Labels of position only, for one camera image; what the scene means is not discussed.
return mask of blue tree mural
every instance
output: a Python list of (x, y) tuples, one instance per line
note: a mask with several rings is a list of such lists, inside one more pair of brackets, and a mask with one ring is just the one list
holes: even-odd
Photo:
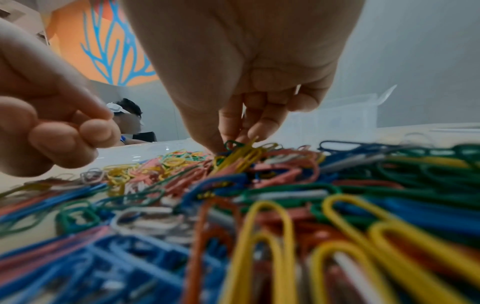
[[(106, 38), (103, 42), (101, 42), (100, 38), (100, 29), (102, 27), (102, 16), (104, 13), (104, 0), (100, 0), (98, 4), (98, 14), (95, 12), (94, 6), (90, 6), (90, 15), (91, 15), (91, 24), (93, 26), (93, 32), (95, 34), (95, 41), (97, 43), (100, 56), (96, 56), (93, 54), (89, 34), (88, 34), (88, 17), (87, 13), (83, 13), (83, 33), (85, 36), (85, 44), (81, 44), (82, 50), (85, 52), (87, 56), (90, 57), (93, 65), (98, 70), (98, 72), (105, 78), (105, 80), (111, 85), (118, 85), (118, 86), (126, 86), (129, 81), (136, 77), (140, 76), (152, 76), (155, 75), (155, 71), (151, 69), (152, 65), (150, 60), (143, 55), (143, 66), (139, 69), (137, 68), (137, 60), (138, 60), (138, 48), (137, 48), (137, 40), (129, 26), (129, 24), (120, 18), (120, 8), (119, 4), (116, 0), (108, 0), (108, 5), (110, 5), (112, 11), (112, 22), (108, 28)], [(115, 59), (117, 58), (120, 41), (117, 40), (115, 42), (115, 47), (113, 50), (113, 54), (111, 58), (109, 58), (109, 46), (110, 40), (112, 36), (112, 32), (115, 26), (119, 26), (123, 33), (124, 33), (124, 40), (123, 40), (123, 48), (121, 54), (121, 62), (120, 62), (120, 74), (118, 79), (114, 79), (113, 76), (113, 66), (115, 63)], [(130, 67), (128, 73), (125, 73), (126, 61), (127, 56), (129, 53), (132, 53), (133, 62)]]

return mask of plastic container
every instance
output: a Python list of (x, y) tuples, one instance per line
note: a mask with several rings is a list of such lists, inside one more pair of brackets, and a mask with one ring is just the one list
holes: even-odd
[(378, 107), (395, 87), (380, 97), (377, 94), (365, 94), (325, 100), (312, 112), (290, 113), (280, 129), (265, 142), (278, 142), (285, 147), (305, 144), (316, 147), (320, 141), (329, 139), (373, 141)]

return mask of person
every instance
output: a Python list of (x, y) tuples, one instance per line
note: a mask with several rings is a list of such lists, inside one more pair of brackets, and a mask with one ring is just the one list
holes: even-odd
[[(217, 153), (224, 140), (265, 139), (289, 111), (320, 104), (364, 1), (122, 5), (192, 138)], [(0, 171), (82, 167), (118, 143), (89, 81), (35, 37), (0, 20), (0, 50)]]
[[(113, 112), (113, 121), (118, 125), (122, 134), (137, 134), (142, 130), (142, 110), (130, 99), (123, 98), (106, 105)], [(115, 146), (136, 145), (147, 143), (143, 140), (127, 138), (123, 135)]]

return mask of mural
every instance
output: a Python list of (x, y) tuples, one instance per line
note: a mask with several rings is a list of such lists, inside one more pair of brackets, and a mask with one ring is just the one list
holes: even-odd
[(42, 18), (50, 47), (88, 78), (117, 86), (158, 79), (117, 0), (78, 0)]

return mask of hair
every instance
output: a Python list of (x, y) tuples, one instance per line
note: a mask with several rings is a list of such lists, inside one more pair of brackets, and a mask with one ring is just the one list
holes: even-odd
[(142, 118), (142, 114), (143, 114), (142, 110), (136, 103), (134, 103), (130, 99), (123, 98), (122, 100), (117, 101), (115, 103), (121, 106), (122, 108), (124, 108), (125, 110), (129, 111), (130, 113)]

